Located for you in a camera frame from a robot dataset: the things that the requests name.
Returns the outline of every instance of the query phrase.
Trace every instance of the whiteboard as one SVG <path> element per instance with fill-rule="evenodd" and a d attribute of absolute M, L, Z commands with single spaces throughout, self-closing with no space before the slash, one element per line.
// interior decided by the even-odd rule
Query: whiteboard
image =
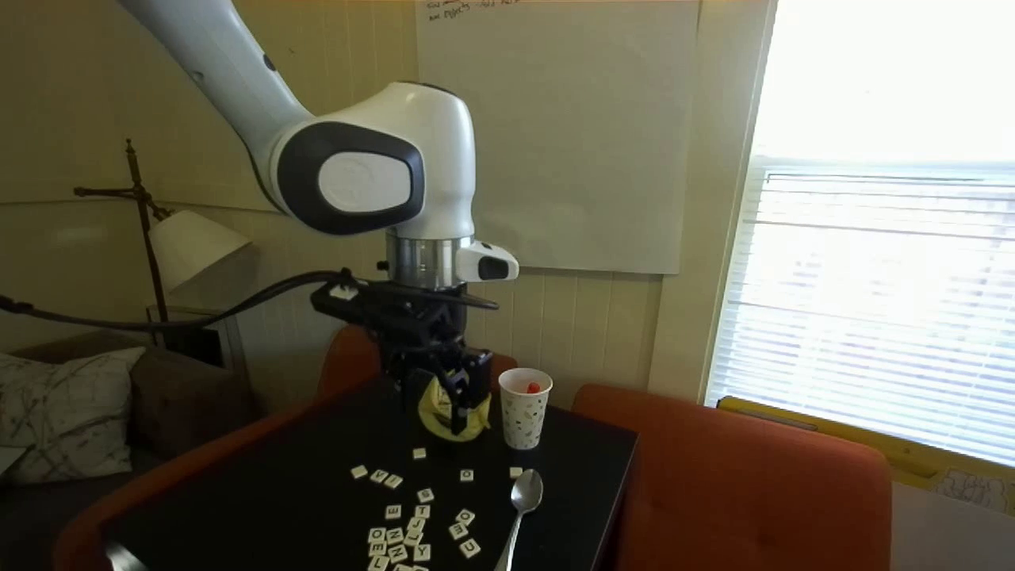
<path fill-rule="evenodd" d="M 417 0 L 417 78 L 476 121 L 476 235 L 522 266 L 674 274 L 699 0 Z"/>

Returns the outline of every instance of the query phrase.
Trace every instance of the pillow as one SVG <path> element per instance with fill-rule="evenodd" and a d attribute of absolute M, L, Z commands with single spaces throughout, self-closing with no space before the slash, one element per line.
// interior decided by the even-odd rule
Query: pillow
<path fill-rule="evenodd" d="M 130 471 L 130 368 L 145 350 L 63 364 L 0 355 L 0 445 L 30 447 L 10 481 Z"/>

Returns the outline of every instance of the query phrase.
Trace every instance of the window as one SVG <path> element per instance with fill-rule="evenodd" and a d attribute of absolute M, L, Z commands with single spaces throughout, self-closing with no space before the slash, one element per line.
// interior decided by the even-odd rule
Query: window
<path fill-rule="evenodd" d="M 1006 0 L 784 0 L 708 399 L 1015 465 Z"/>

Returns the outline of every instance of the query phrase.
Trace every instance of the lamp shade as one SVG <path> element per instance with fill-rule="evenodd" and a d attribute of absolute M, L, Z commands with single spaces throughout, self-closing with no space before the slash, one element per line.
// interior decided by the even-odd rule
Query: lamp shade
<path fill-rule="evenodd" d="M 245 235 L 190 209 L 177 209 L 167 218 L 162 218 L 148 232 L 148 237 L 165 288 L 190 283 L 195 274 L 217 266 L 219 261 L 246 244 Z"/>

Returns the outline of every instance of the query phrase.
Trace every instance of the window blinds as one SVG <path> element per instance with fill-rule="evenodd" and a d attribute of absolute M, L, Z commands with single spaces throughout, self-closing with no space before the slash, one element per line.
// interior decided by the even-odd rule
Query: window blinds
<path fill-rule="evenodd" d="M 1015 169 L 755 157 L 711 401 L 1015 465 Z"/>

